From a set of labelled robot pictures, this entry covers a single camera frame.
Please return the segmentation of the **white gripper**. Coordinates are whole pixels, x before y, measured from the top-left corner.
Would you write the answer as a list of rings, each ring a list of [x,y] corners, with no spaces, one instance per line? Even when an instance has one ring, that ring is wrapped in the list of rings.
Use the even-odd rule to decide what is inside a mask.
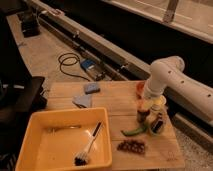
[[[147,93],[142,93],[142,106],[144,108],[150,108],[152,107],[156,102],[158,102],[160,97],[157,96],[151,96]]]

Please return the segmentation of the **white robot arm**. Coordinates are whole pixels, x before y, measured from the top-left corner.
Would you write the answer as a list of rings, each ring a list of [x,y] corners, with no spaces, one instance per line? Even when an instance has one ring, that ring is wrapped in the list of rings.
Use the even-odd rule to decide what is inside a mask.
[[[169,87],[204,113],[208,117],[207,123],[213,127],[213,88],[186,76],[184,68],[184,60],[179,56],[153,61],[142,97],[156,99]]]

